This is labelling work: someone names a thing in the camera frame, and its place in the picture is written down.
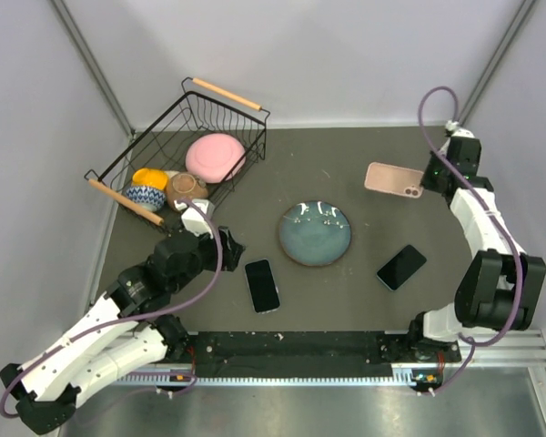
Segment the pink phone case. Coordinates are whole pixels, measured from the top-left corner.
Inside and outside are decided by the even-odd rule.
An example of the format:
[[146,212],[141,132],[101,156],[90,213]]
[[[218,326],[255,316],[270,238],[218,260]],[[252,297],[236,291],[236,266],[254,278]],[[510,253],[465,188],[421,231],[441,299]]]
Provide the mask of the pink phone case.
[[364,188],[404,198],[420,198],[422,176],[423,173],[415,169],[372,162],[367,169]]

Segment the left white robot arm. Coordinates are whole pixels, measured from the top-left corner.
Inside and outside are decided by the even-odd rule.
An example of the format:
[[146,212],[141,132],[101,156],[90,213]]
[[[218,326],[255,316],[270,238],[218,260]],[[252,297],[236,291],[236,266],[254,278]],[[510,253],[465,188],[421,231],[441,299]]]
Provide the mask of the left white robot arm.
[[97,392],[138,368],[178,361],[190,350],[180,318],[168,308],[203,271],[233,271],[245,250],[230,230],[187,230],[158,242],[146,260],[123,270],[91,309],[34,359],[0,370],[14,418],[45,435]]

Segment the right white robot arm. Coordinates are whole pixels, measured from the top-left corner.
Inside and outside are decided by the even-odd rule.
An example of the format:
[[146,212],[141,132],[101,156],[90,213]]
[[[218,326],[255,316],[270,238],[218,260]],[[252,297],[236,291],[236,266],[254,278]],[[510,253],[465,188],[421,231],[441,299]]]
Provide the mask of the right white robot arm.
[[422,312],[410,323],[407,350],[420,361],[449,351],[474,331],[527,330],[540,297],[546,264],[528,255],[507,230],[492,184],[477,174],[480,156],[480,141],[461,128],[431,153],[421,179],[423,188],[445,198],[472,261],[453,302]]

